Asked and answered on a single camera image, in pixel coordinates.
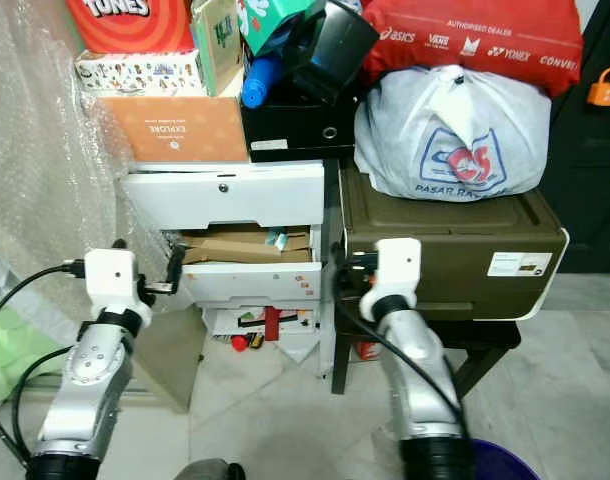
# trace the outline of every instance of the blue bucket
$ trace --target blue bucket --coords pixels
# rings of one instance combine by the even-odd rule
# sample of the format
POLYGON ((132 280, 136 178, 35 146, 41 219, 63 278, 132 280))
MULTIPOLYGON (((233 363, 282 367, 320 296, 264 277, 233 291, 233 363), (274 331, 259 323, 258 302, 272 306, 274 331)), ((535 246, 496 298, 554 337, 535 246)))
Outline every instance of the blue bucket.
POLYGON ((534 471, 509 450, 474 440, 476 480, 539 480, 534 471))

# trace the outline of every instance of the drawer handle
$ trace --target drawer handle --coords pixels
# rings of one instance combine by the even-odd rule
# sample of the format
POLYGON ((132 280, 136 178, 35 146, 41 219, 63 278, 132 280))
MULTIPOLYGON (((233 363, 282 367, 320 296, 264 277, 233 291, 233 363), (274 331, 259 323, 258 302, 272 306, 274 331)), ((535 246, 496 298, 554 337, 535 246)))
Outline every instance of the drawer handle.
POLYGON ((336 135, 338 135, 338 130, 336 129, 336 127, 325 127, 323 129, 323 137, 328 140, 331 140, 336 135))

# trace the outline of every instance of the red cap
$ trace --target red cap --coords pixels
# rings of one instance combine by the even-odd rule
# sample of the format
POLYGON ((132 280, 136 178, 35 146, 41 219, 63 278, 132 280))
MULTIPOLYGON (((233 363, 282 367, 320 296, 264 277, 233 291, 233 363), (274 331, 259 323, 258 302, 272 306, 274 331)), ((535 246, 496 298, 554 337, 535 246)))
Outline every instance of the red cap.
POLYGON ((237 352, 244 352, 247 349, 247 338, 242 335, 235 335, 232 337, 232 347, 237 352))

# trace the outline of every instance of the bubble wrap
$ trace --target bubble wrap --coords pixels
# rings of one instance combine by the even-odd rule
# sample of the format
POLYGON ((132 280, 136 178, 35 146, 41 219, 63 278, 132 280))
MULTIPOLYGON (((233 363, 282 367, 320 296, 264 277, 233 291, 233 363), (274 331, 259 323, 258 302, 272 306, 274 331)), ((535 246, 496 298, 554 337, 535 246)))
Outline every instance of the bubble wrap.
MULTIPOLYGON (((117 182, 128 143, 103 105, 81 93, 72 54, 45 28, 40 3, 0 1, 0 259, 22 279, 122 237, 141 272, 160 280, 163 238, 138 224, 117 182)), ((82 281, 52 275, 35 285, 73 322, 89 319, 82 281)), ((189 301, 180 297, 177 307, 189 301)), ((46 330, 45 319, 28 320, 46 330)))

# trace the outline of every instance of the black door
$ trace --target black door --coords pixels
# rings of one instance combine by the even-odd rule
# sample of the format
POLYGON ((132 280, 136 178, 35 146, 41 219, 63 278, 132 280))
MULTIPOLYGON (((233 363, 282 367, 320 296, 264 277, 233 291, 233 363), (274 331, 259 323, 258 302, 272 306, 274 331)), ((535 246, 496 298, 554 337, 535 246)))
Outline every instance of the black door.
POLYGON ((548 166, 541 190, 571 235, 563 272, 610 272, 610 107, 586 103, 610 66, 610 0, 585 30, 581 83, 552 110, 548 166))

